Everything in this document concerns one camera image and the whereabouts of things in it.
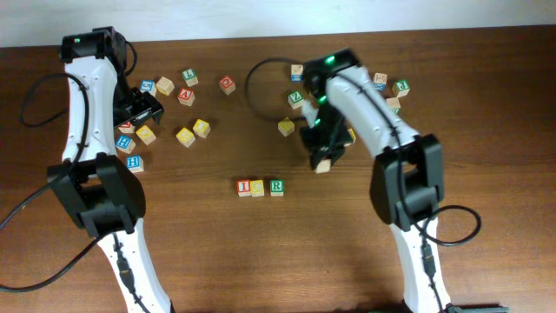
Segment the green letter R block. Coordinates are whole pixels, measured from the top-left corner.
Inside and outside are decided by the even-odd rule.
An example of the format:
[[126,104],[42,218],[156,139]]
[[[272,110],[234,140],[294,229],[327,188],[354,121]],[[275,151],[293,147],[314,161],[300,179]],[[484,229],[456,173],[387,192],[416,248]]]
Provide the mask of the green letter R block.
[[271,196],[283,196],[284,195],[284,182],[279,179],[271,180],[270,184],[270,195]]

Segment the yellow letter C block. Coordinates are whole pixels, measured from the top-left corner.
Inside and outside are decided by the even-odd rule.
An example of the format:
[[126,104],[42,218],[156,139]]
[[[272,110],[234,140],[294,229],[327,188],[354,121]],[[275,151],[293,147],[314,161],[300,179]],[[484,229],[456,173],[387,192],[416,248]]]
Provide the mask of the yellow letter C block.
[[252,180],[250,182],[250,191],[252,197],[259,197],[265,194],[264,181],[263,180]]

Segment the red letter I block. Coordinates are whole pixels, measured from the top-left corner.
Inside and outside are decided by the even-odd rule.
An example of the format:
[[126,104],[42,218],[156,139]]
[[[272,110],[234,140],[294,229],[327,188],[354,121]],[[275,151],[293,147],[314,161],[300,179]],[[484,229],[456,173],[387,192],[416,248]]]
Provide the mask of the red letter I block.
[[249,179],[242,179],[236,182],[238,196],[251,196],[251,187]]

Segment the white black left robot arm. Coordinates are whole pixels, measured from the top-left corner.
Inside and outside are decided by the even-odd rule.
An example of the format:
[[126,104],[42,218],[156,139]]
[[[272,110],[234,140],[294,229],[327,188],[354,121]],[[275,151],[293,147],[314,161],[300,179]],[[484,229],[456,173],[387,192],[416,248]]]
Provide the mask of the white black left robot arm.
[[69,80],[69,133],[59,165],[47,170],[73,223],[107,257],[129,312],[171,312],[144,235],[146,200],[138,178],[118,158],[115,129],[159,122],[164,108],[127,83],[127,41],[113,27],[63,38]]

